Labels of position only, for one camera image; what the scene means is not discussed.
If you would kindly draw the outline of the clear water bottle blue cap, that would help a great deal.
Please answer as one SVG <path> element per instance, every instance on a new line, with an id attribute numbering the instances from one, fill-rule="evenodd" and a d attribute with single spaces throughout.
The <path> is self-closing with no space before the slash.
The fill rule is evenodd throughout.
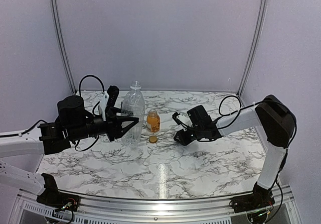
<path id="1" fill-rule="evenodd" d="M 121 103 L 121 116 L 138 118 L 135 124 L 122 138 L 125 146 L 133 146 L 140 142 L 143 119 L 145 114 L 145 101 L 141 92 L 141 83 L 133 81 L 130 91 Z"/>

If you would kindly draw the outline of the orange object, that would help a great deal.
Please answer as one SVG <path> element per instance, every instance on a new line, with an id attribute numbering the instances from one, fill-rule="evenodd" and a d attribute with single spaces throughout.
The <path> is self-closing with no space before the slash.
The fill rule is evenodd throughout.
<path id="1" fill-rule="evenodd" d="M 160 117 L 157 111 L 150 110 L 148 112 L 148 115 L 146 118 L 146 126 L 147 126 L 147 129 L 152 133 L 156 133 L 160 130 Z"/>

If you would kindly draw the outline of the yellow juice bottle cap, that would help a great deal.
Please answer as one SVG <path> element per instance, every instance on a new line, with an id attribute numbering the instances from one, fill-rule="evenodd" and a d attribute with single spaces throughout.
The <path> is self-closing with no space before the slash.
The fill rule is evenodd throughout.
<path id="1" fill-rule="evenodd" d="M 148 141 L 150 143 L 156 143 L 158 141 L 158 138 L 157 138 L 157 136 L 152 135 L 149 137 Z"/>

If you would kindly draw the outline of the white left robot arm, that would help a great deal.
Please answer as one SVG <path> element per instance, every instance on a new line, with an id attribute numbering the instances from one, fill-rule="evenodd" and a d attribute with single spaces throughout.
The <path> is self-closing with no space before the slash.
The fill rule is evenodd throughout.
<path id="1" fill-rule="evenodd" d="M 1 135 L 1 157 L 27 154 L 51 155 L 78 146 L 87 138 L 98 139 L 107 135 L 110 141 L 120 139 L 139 119 L 118 116 L 117 94 L 103 93 L 99 115 L 85 109 L 84 99 L 72 95 L 58 102 L 58 117 L 53 123 L 38 121 L 33 127 L 12 134 Z"/>

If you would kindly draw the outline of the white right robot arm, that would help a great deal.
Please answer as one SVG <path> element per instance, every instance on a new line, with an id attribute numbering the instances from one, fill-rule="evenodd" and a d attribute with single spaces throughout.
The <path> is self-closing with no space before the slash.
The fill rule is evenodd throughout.
<path id="1" fill-rule="evenodd" d="M 259 208 L 268 200 L 272 187 L 283 170 L 288 148 L 293 141 L 297 122 L 295 115 L 274 95 L 262 101 L 242 107 L 228 115 L 211 119 L 202 105 L 187 112 L 189 122 L 183 122 L 179 113 L 172 115 L 173 120 L 183 127 L 176 132 L 174 140 L 183 146 L 193 141 L 213 142 L 231 133 L 261 126 L 267 137 L 268 149 L 262 172 L 249 195 L 248 203 Z"/>

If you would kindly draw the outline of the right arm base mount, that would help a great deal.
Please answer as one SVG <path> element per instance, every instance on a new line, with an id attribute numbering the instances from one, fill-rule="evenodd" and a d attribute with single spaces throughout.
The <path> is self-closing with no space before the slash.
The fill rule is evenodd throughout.
<path id="1" fill-rule="evenodd" d="M 252 211 L 274 204 L 275 200 L 272 196 L 271 188 L 264 189 L 260 187 L 257 182 L 254 184 L 251 194 L 232 197 L 229 202 L 230 207 L 234 209 L 235 213 Z"/>

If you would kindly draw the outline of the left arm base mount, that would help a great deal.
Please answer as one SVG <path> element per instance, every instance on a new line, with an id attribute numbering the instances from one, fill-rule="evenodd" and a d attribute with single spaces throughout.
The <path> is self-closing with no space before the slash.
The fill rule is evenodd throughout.
<path id="1" fill-rule="evenodd" d="M 37 195 L 36 201 L 40 204 L 55 207 L 56 211 L 69 210 L 77 211 L 80 197 L 74 194 L 67 194 L 58 190 L 56 181 L 52 175 L 43 173 L 45 190 Z"/>

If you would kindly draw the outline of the aluminium table front rail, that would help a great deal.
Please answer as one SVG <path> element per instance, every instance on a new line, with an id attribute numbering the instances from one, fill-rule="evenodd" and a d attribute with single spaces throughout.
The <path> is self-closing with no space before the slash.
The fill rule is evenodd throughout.
<path id="1" fill-rule="evenodd" d="M 275 187 L 263 207 L 245 209 L 249 192 L 196 199 L 126 199 L 65 191 L 74 211 L 58 211 L 18 192 L 9 223 L 301 223 L 288 185 Z"/>

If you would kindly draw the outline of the right aluminium frame post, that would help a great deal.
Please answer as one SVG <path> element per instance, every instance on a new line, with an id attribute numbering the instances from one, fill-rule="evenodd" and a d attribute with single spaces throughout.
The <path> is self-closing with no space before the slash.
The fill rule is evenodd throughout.
<path id="1" fill-rule="evenodd" d="M 245 64 L 245 68 L 244 68 L 244 72 L 241 78 L 241 82 L 237 91 L 237 94 L 239 96 L 242 96 L 245 87 L 246 87 L 246 83 L 248 81 L 249 75 L 250 75 L 250 71 L 251 68 L 253 66 L 254 63 L 254 59 L 255 59 L 255 55 L 256 55 L 256 50 L 257 50 L 257 46 L 260 40 L 260 36 L 262 33 L 262 29 L 263 29 L 263 24 L 264 24 L 264 18 L 265 18 L 265 14 L 266 14 L 266 7 L 267 7 L 267 1 L 268 0 L 260 0 L 260 4 L 259 4 L 259 11 L 258 11 L 258 15 L 257 15 L 257 20 L 256 20 L 256 24 L 255 24 L 255 29 L 254 29 L 254 34 L 253 34 L 253 38 L 252 38 L 252 42 L 250 45 L 250 50 L 249 50 L 249 54 L 247 57 L 247 61 Z"/>

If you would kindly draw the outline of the aluminium frame post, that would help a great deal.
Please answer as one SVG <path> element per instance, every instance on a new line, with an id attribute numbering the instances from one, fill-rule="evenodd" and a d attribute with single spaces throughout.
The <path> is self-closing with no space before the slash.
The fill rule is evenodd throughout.
<path id="1" fill-rule="evenodd" d="M 69 63 L 68 54 L 67 54 L 66 47 L 65 47 L 57 0 L 50 0 L 50 5 L 51 5 L 52 16 L 53 16 L 53 24 L 54 24 L 54 29 L 55 29 L 55 33 L 56 33 L 58 49 L 59 49 L 59 53 L 61 55 L 61 60 L 62 60 L 64 72 L 66 75 L 66 79 L 67 79 L 70 91 L 73 94 L 75 94 L 77 92 L 77 90 L 76 90 L 74 78 L 72 76 L 71 66 Z"/>
<path id="2" fill-rule="evenodd" d="M 255 59 L 255 55 L 256 55 L 256 50 L 257 50 L 257 46 L 260 40 L 260 36 L 262 33 L 262 29 L 263 29 L 263 24 L 264 24 L 264 18 L 265 18 L 265 14 L 266 14 L 266 7 L 267 7 L 267 1 L 268 0 L 260 0 L 260 4 L 259 4 L 259 11 L 258 11 L 258 15 L 257 15 L 257 20 L 256 20 L 256 24 L 255 24 L 255 29 L 254 29 L 254 34 L 253 34 L 253 38 L 252 38 L 252 42 L 250 45 L 250 50 L 249 50 L 249 54 L 247 57 L 247 61 L 245 64 L 245 68 L 244 68 L 244 72 L 241 78 L 241 82 L 237 91 L 237 94 L 239 96 L 242 96 L 245 87 L 246 87 L 246 83 L 248 81 L 249 75 L 250 75 L 250 71 L 251 68 L 253 66 L 254 63 L 254 59 Z"/>

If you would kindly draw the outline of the left aluminium frame post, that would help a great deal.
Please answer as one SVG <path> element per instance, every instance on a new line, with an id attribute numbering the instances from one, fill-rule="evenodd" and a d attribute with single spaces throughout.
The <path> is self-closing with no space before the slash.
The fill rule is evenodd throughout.
<path id="1" fill-rule="evenodd" d="M 53 16 L 53 24 L 54 24 L 54 29 L 55 29 L 55 33 L 56 33 L 58 49 L 59 49 L 59 53 L 61 55 L 61 60 L 62 60 L 64 72 L 66 75 L 66 79 L 67 79 L 70 91 L 73 94 L 75 94 L 77 92 L 77 90 L 76 90 L 74 78 L 72 76 L 71 66 L 69 63 L 68 54 L 67 54 L 66 47 L 65 47 L 57 0 L 50 0 L 50 5 L 51 5 L 52 16 Z"/>

